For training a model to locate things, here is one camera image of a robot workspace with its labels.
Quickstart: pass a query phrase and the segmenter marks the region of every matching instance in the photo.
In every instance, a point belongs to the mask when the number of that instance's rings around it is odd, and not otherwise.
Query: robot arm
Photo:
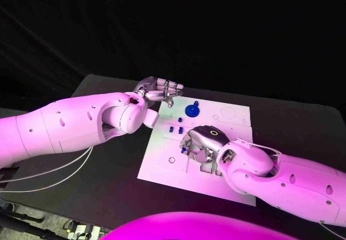
[[[153,128],[154,101],[173,106],[183,85],[155,77],[141,80],[132,92],[62,99],[20,116],[0,119],[0,168],[37,155],[89,148],[131,134],[141,124]]]
[[[189,151],[192,144],[199,152]],[[193,128],[180,142],[181,153],[197,162],[216,161],[229,187],[305,220],[346,227],[346,173],[255,144],[212,126]]]

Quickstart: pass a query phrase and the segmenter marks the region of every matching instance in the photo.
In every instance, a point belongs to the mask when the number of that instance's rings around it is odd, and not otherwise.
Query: robotic hand
[[[197,126],[180,142],[181,153],[216,161],[229,187],[305,220],[346,227],[346,173],[241,138],[229,141],[213,126]],[[268,155],[261,148],[269,149]]]
[[[153,128],[154,101],[173,106],[183,85],[155,77],[142,79],[132,92],[72,97],[24,115],[0,119],[0,168],[37,155],[89,148],[131,134],[144,124]]]

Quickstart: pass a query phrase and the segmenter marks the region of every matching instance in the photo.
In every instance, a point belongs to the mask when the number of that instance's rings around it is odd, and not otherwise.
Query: white cable
[[[60,180],[60,181],[56,182],[55,184],[52,184],[52,185],[49,185],[49,186],[43,187],[43,188],[34,189],[34,190],[26,190],[26,191],[0,191],[0,193],[30,193],[30,192],[36,192],[36,191],[49,189],[50,187],[53,187],[53,186],[56,186],[57,184],[60,184],[63,181],[66,181],[66,180],[75,175],[75,173],[76,173],[76,172],[79,171],[79,169],[82,168],[82,166],[83,166],[83,164],[85,164],[85,162],[86,162],[86,160],[88,160],[88,158],[89,158],[89,156],[91,156],[92,148],[93,148],[93,147],[89,148],[88,156],[86,156],[86,158],[85,158],[85,160],[83,160],[79,168],[73,171],[73,173],[72,173],[63,180]]]
[[[336,232],[333,232],[321,223],[320,225],[343,240],[346,240],[346,238],[343,236],[340,236]]]
[[[42,173],[39,173],[39,174],[36,174],[36,175],[26,176],[26,177],[21,177],[21,178],[16,178],[16,179],[10,179],[10,180],[3,180],[3,181],[0,181],[0,183],[8,183],[8,182],[19,181],[19,180],[30,179],[30,178],[34,178],[34,177],[37,177],[37,176],[40,176],[40,175],[43,175],[43,174],[49,174],[49,173],[60,170],[60,169],[65,168],[68,165],[70,165],[73,162],[76,162],[76,161],[83,157],[83,155],[88,153],[88,151],[89,151],[91,149],[92,149],[92,147],[89,147],[89,148],[86,149],[86,151],[83,152],[83,154],[82,154],[73,161],[70,161],[68,164],[65,164],[63,166],[60,166],[60,167],[57,167],[57,168],[55,168],[55,169],[52,169],[52,170],[49,170],[49,171],[44,171],[44,172],[42,172]]]
[[[277,154],[282,154],[278,150],[275,150],[274,148],[271,147],[266,147],[266,146],[262,146],[262,145],[258,145],[258,144],[253,144],[252,142],[249,141],[245,141],[243,139],[238,138],[242,142],[245,142],[246,144],[252,145],[252,146],[256,146],[259,148],[264,148],[264,149],[269,149],[272,152],[275,152]]]

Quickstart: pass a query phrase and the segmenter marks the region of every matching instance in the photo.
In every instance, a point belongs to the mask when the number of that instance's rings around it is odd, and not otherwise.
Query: floor
[[[63,224],[66,223],[66,221],[69,219],[56,216],[50,213],[37,211],[34,209],[30,209],[24,206],[19,206],[17,213],[20,214],[27,214],[30,217],[33,218],[43,218],[43,222],[42,223],[36,223],[31,221],[26,221],[27,223],[30,223],[31,226],[42,228],[42,229],[47,229],[52,232],[55,232],[55,234],[63,238],[68,238],[68,232],[66,230],[63,230]],[[19,231],[13,231],[11,229],[4,229],[3,233],[0,235],[0,240],[39,240],[40,238],[37,236],[33,236],[24,232],[19,232]]]

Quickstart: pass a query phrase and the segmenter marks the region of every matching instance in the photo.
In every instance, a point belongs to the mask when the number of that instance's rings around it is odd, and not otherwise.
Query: table
[[[91,74],[72,97],[130,92],[135,84],[132,80]],[[346,125],[333,107],[194,88],[186,88],[183,95],[249,106],[253,143],[346,172]],[[151,109],[158,110],[158,107],[157,103]],[[1,199],[111,229],[147,215],[189,211],[229,216],[298,239],[333,238],[317,223],[271,207],[259,199],[256,207],[252,207],[137,179],[150,134],[151,129],[142,125],[134,134],[112,138],[93,147],[85,166],[63,183],[37,192],[3,193]],[[30,176],[56,168],[82,152],[33,157],[24,161],[14,177]],[[30,190],[56,183],[80,163],[78,161],[37,178],[11,182],[6,190]]]

